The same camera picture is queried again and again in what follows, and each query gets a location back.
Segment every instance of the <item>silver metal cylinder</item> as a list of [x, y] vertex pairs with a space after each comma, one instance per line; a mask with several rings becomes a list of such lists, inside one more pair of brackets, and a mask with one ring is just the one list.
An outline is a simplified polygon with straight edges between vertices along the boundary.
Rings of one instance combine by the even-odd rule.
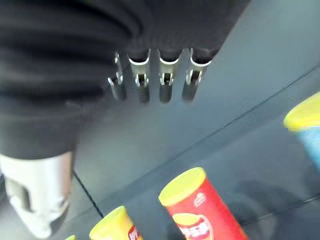
[[188, 70], [186, 71], [185, 82], [182, 90], [182, 98], [185, 101], [192, 101], [195, 98], [198, 85], [203, 79], [204, 74], [211, 64], [212, 60], [206, 63], [197, 63], [193, 60], [193, 49], [191, 49], [191, 56]]
[[149, 76], [150, 76], [150, 52], [146, 60], [137, 62], [129, 58], [131, 70], [135, 84], [138, 88], [138, 96], [142, 103], [147, 103], [150, 99]]
[[114, 63], [117, 65], [117, 72], [114, 77], [108, 77], [108, 82], [111, 86], [113, 97], [118, 101], [123, 101], [127, 98], [127, 93], [123, 81], [120, 57], [117, 52], [115, 53]]
[[63, 223], [70, 204], [73, 153], [44, 159], [0, 155], [9, 201], [27, 228], [46, 239]]
[[159, 76], [160, 90], [159, 98], [162, 103], [168, 103], [172, 97], [173, 82], [176, 77], [179, 57], [174, 61], [165, 61], [159, 53]]

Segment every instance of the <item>gray surface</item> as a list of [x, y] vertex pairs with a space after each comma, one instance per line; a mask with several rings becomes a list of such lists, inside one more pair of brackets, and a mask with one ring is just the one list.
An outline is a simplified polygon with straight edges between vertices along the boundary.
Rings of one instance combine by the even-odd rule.
[[279, 214], [266, 216], [244, 226], [251, 240], [315, 240], [319, 239], [320, 201]]
[[316, 66], [319, 7], [318, 0], [253, 1], [209, 67], [192, 104], [181, 99], [187, 52], [169, 104], [159, 101], [155, 55], [148, 105], [139, 104], [134, 81], [125, 71], [127, 101], [107, 98], [99, 109], [101, 118], [80, 141], [75, 168], [93, 198], [103, 201]]
[[[97, 211], [93, 208], [85, 192], [81, 189], [79, 183], [72, 181], [71, 205], [65, 224], [53, 239], [63, 240], [62, 236], [69, 233], [78, 233], [84, 236], [86, 233], [88, 239], [91, 227], [100, 219]], [[18, 215], [9, 204], [6, 197], [0, 196], [0, 239], [1, 240], [34, 240], [23, 225]]]
[[205, 168], [241, 223], [318, 195], [320, 175], [282, 121], [288, 109], [320, 89], [319, 79], [317, 68], [170, 162], [98, 202], [99, 208], [107, 214], [125, 204], [146, 239], [169, 239], [177, 229], [160, 206], [158, 194], [173, 177], [194, 166]]
[[[319, 9], [319, 0], [253, 0], [208, 69], [192, 104], [181, 99], [186, 51], [168, 104], [159, 100], [154, 53], [148, 105], [138, 102], [131, 72], [125, 70], [127, 101], [115, 102], [110, 92], [92, 116], [96, 121], [86, 128], [75, 162], [102, 212], [125, 204], [145, 239], [181, 239], [157, 196], [169, 180], [193, 166], [205, 167], [242, 223], [318, 195], [320, 177], [303, 146], [283, 128], [282, 119], [320, 90], [320, 70], [315, 69], [320, 62]], [[99, 220], [78, 184], [72, 201], [69, 221], [55, 239], [71, 233], [87, 239]], [[309, 219], [308, 211], [291, 216], [294, 230]], [[278, 226], [289, 231], [291, 225], [285, 224], [289, 218]], [[258, 228], [248, 226], [254, 236]], [[277, 227], [271, 221], [262, 228], [270, 233]], [[310, 223], [303, 230], [315, 234], [317, 226]], [[32, 239], [25, 232], [8, 204], [1, 203], [1, 239]], [[286, 239], [283, 234], [271, 233], [266, 239]], [[316, 239], [297, 236], [291, 239]]]

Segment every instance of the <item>yellow can lid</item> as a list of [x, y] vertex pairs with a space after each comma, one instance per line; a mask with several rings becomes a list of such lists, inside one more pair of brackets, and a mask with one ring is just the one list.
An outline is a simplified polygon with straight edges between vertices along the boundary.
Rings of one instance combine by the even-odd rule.
[[127, 210], [125, 206], [119, 206], [112, 210], [107, 216], [101, 219], [90, 231], [89, 237], [92, 240], [101, 239], [108, 232], [112, 232], [115, 225], [127, 218]]
[[294, 107], [284, 118], [283, 124], [294, 132], [320, 127], [320, 92]]
[[191, 195], [206, 179], [206, 172], [202, 167], [194, 167], [183, 172], [161, 191], [159, 201], [163, 206], [172, 206]]
[[77, 240], [77, 238], [75, 235], [72, 235], [72, 236], [68, 237], [66, 240]]

